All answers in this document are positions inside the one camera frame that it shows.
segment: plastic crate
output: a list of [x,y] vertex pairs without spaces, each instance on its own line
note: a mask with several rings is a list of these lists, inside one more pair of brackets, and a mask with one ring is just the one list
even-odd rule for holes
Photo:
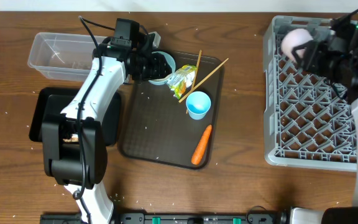
[[307,29],[314,39],[326,39],[328,25],[329,19],[276,16],[264,35],[264,143],[271,165],[356,171],[350,106],[324,78],[298,68],[280,48],[285,35],[297,28]]

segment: carrot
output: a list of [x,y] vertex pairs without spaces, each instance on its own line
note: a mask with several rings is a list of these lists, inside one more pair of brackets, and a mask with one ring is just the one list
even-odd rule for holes
[[206,127],[204,134],[197,145],[196,150],[193,153],[193,156],[191,157],[192,164],[198,165],[201,162],[201,159],[204,156],[206,145],[208,144],[209,136],[211,135],[211,131],[212,131],[212,125],[208,125],[208,127]]

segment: plastic wrapper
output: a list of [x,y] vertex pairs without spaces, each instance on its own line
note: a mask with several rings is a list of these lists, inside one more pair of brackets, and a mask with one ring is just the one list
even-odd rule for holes
[[180,99],[186,89],[193,83],[197,67],[193,65],[184,65],[179,68],[169,79],[167,85],[173,91],[173,96]]

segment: wooden chopstick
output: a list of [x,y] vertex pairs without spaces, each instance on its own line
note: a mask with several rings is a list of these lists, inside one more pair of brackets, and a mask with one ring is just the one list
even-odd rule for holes
[[195,91],[198,87],[200,87],[201,84],[203,84],[211,75],[213,75],[220,67],[222,67],[222,65],[224,63],[227,62],[227,60],[229,60],[229,58],[227,58],[225,61],[223,61],[220,65],[218,65],[210,74],[208,74],[203,80],[201,80],[199,82],[199,84],[197,84],[194,88],[192,88],[184,97],[182,97],[179,100],[179,103],[181,103],[183,100],[185,100],[187,98],[187,96],[190,95],[190,93],[192,93],[193,91]]
[[203,53],[203,50],[200,50],[200,52],[198,53],[198,59],[197,59],[197,65],[196,65],[196,73],[194,75],[193,83],[191,84],[191,89],[193,89],[194,84],[196,84],[196,77],[197,77],[197,73],[198,73],[198,66],[200,65],[201,53]]

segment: wooden surface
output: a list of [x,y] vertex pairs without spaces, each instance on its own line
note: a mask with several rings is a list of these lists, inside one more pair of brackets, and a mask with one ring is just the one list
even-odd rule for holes
[[[157,31],[166,49],[194,54],[202,49],[203,55],[230,58],[209,166],[199,172],[163,166],[127,159],[109,147],[104,183],[109,195],[118,194],[119,211],[245,213],[254,205],[271,210],[351,205],[354,173],[265,162],[262,37],[276,14],[0,12],[0,223],[38,223],[43,213],[78,211],[71,195],[45,175],[42,145],[29,140],[28,126],[41,89],[81,84],[48,80],[27,66],[38,32],[86,34],[78,15],[108,26],[117,17],[133,19]],[[96,35],[111,34],[91,29]],[[122,86],[119,92],[127,97],[131,88]]]

